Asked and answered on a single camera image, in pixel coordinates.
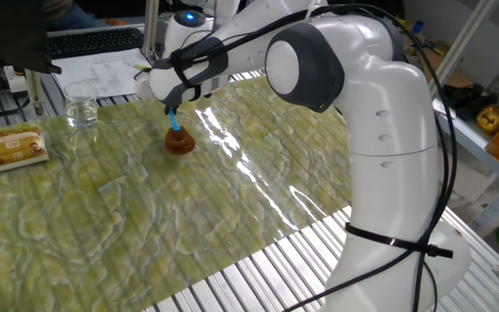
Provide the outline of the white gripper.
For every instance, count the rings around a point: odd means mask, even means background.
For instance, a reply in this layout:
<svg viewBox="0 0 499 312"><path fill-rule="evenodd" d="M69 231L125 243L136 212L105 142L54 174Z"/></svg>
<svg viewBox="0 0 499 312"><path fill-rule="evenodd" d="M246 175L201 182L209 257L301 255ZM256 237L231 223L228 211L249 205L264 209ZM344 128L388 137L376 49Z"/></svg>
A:
<svg viewBox="0 0 499 312"><path fill-rule="evenodd" d="M152 98L152 90L149 85L149 73L150 69L143 69L140 70L135 76L134 76L134 86L136 90L137 96L142 99L142 100L148 100ZM165 107L165 115L169 114L171 110L173 113L176 115L178 114L178 108L179 106L176 107Z"/></svg>

